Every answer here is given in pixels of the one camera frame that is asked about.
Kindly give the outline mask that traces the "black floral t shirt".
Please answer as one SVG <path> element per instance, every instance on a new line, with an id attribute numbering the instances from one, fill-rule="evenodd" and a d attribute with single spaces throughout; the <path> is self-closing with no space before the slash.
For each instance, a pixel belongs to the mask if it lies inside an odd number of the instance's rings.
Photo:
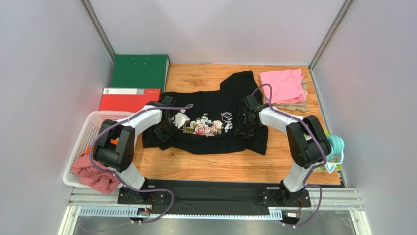
<path id="1" fill-rule="evenodd" d="M 253 72 L 248 70 L 229 76 L 217 91 L 162 93 L 160 99 L 172 97 L 180 107 L 193 104 L 185 112 L 190 123 L 181 127 L 166 142 L 157 137 L 155 126 L 148 128 L 142 134 L 144 148 L 158 147 L 166 150 L 175 147 L 192 154 L 225 154 L 248 149 L 265 155 L 268 127 L 257 127 L 254 136 L 248 139 L 238 139 L 235 136 L 239 117 L 244 110 L 242 100 L 251 94 L 258 102 L 263 99 L 257 87 Z"/>

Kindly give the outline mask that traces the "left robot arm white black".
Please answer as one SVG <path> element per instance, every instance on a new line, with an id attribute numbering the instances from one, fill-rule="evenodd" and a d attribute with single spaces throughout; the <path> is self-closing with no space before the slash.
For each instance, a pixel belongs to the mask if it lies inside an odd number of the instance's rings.
<path id="1" fill-rule="evenodd" d="M 154 126 L 157 138 L 166 142 L 178 130 L 176 117 L 180 114 L 177 101 L 165 97 L 151 101 L 140 111 L 118 121 L 106 120 L 91 143 L 91 163 L 103 165 L 99 170 L 118 178 L 122 185 L 134 192 L 147 192 L 147 179 L 133 164 L 135 144 L 139 134 Z"/>

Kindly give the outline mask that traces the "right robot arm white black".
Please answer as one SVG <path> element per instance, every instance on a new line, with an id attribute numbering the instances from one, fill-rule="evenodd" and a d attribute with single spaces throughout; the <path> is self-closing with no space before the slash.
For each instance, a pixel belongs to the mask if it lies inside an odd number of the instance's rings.
<path id="1" fill-rule="evenodd" d="M 273 127 L 287 135 L 293 159 L 280 188 L 286 193 L 298 193 L 306 187 L 312 171 L 326 164 L 331 145 L 322 125 L 314 115 L 294 116 L 268 104 L 261 104 L 255 96 L 243 98 L 243 113 L 237 123 L 235 136 L 251 139 L 262 126 Z"/>

